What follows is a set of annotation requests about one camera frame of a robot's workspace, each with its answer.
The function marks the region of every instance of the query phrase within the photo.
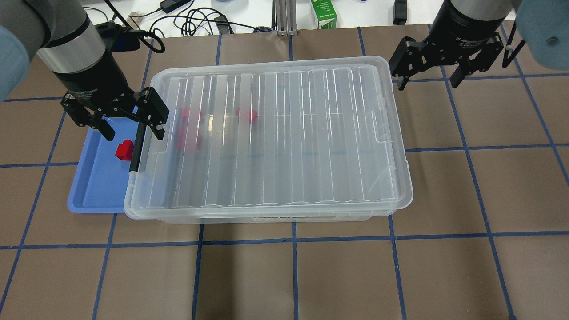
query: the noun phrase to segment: blue tape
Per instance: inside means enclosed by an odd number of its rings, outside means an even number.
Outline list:
[[[42,97],[42,98],[21,98],[21,99],[6,99],[4,102],[20,102],[20,101],[44,101],[44,100],[61,100],[63,97]]]
[[[364,46],[364,37],[361,35],[361,28],[357,28],[357,35],[360,38],[360,47],[361,47],[361,55],[366,56],[365,54],[365,46]]]
[[[150,41],[150,46],[154,46],[154,39]],[[146,77],[148,76],[148,69],[150,67],[150,58],[152,57],[152,50],[148,50],[148,57],[146,58],[146,67],[144,69],[144,75],[142,76],[141,90],[144,89],[146,83]]]
[[[550,145],[511,145],[511,146],[479,146],[468,147],[470,150],[500,150],[500,149],[532,149],[532,148],[545,148]]]
[[[288,60],[292,61],[292,36],[288,36]]]
[[[204,224],[200,225],[200,235],[198,237],[197,255],[196,255],[196,273],[193,278],[193,297],[192,297],[192,320],[196,320],[197,312],[197,294],[200,284],[200,270],[201,270],[201,243],[204,241]]]
[[[78,162],[56,162],[56,163],[21,163],[14,165],[0,165],[0,168],[25,168],[25,167],[61,167],[76,166]]]
[[[292,238],[296,239],[296,222],[292,223]],[[294,320],[298,320],[298,255],[296,241],[292,243],[292,295],[294,300]]]
[[[433,147],[433,148],[407,148],[405,152],[431,152],[431,151],[457,151],[464,150],[463,147]]]
[[[101,275],[99,276],[99,284],[97,285],[97,294],[95,295],[95,303],[93,305],[93,315],[91,320],[97,319],[97,312],[99,310],[99,300],[101,299],[101,290],[103,288],[103,281],[105,280],[106,265],[109,261],[109,252],[111,244],[113,243],[114,226],[117,224],[117,214],[113,214],[113,221],[110,224],[109,237],[107,239],[105,248],[105,257],[103,258],[103,265],[101,267]]]
[[[525,237],[525,236],[566,236],[569,230],[553,231],[510,231],[492,232],[493,237]],[[424,240],[424,239],[469,239],[488,237],[488,233],[449,233],[438,235],[396,235],[397,240]],[[280,238],[256,239],[235,241],[206,241],[202,245],[245,245],[245,244],[271,244],[271,243],[312,243],[312,242],[345,242],[345,241],[388,241],[391,236],[356,236],[356,237],[312,237],[312,238]],[[112,248],[146,248],[146,247],[191,247],[199,245],[198,241],[159,242],[159,243],[115,243]],[[16,250],[18,245],[1,245],[0,250]],[[106,248],[106,244],[34,244],[24,245],[22,250],[29,249],[78,249],[78,248]]]
[[[401,319],[407,320],[407,311],[405,310],[405,298],[403,296],[403,284],[401,282],[401,271],[399,270],[399,257],[397,255],[397,237],[395,235],[395,227],[393,226],[393,217],[388,216],[389,235],[391,240],[391,251],[393,252],[393,267],[395,267],[395,281],[397,282],[397,294],[399,295],[399,306],[401,307]]]
[[[219,57],[221,55],[221,34],[219,34],[219,38],[217,40],[217,55],[215,57],[215,65],[219,65]]]

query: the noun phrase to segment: blue tray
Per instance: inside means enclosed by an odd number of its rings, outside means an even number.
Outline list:
[[[87,133],[67,199],[67,207],[76,214],[125,212],[130,161],[119,160],[114,153],[123,140],[134,142],[138,123],[127,118],[108,121],[116,131],[113,141],[91,128]]]

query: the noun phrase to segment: red cube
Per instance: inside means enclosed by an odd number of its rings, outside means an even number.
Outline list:
[[[240,108],[237,108],[237,110],[235,112],[235,115],[237,117],[239,117],[239,109]],[[248,109],[247,112],[244,114],[244,116],[249,118],[249,123],[251,125],[255,125],[255,123],[257,122],[257,118],[259,117],[259,115],[257,114],[257,111],[253,110],[253,109]]]
[[[190,114],[189,108],[182,109],[182,111],[180,112],[180,115],[182,117],[183,122],[189,122],[189,114]],[[204,117],[204,114],[200,110],[200,119],[203,119],[203,117]]]
[[[114,155],[123,161],[131,161],[133,159],[134,143],[131,140],[124,140],[117,147],[117,152]]]

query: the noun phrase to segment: clear plastic container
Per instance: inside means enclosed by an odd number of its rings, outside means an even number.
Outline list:
[[[133,219],[356,221],[413,198],[383,58],[167,69],[151,85],[170,117],[130,173]]]

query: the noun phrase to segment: white table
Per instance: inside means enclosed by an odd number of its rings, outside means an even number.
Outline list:
[[[113,15],[112,11],[102,0],[80,0],[83,6],[95,7],[107,13],[109,18]],[[368,26],[388,26],[393,22],[393,2],[394,0],[333,0],[334,8],[338,14],[337,28],[368,27]],[[160,0],[114,0],[113,4],[123,16],[136,12],[145,14],[159,8]],[[409,0],[407,12],[407,24],[432,23],[443,0]],[[176,14],[182,8],[171,12]],[[227,16],[231,22],[248,24],[254,27],[271,26],[271,13],[273,9],[272,0],[231,0],[219,2],[217,0],[195,0],[192,8],[212,7]],[[101,23],[105,18],[101,13],[93,10],[87,11],[93,23]],[[146,17],[141,23],[141,28],[148,29],[153,21],[167,15],[160,11]],[[514,13],[510,13],[507,19],[514,19]],[[174,27],[173,18],[168,18],[156,24],[166,37],[180,36],[180,31]],[[312,19],[310,0],[296,0],[296,22],[298,29],[315,29],[316,25]],[[236,33],[250,33],[251,29],[240,26],[232,27]],[[213,25],[213,30],[217,33],[217,28]],[[196,35],[207,34],[203,28],[199,28]]]

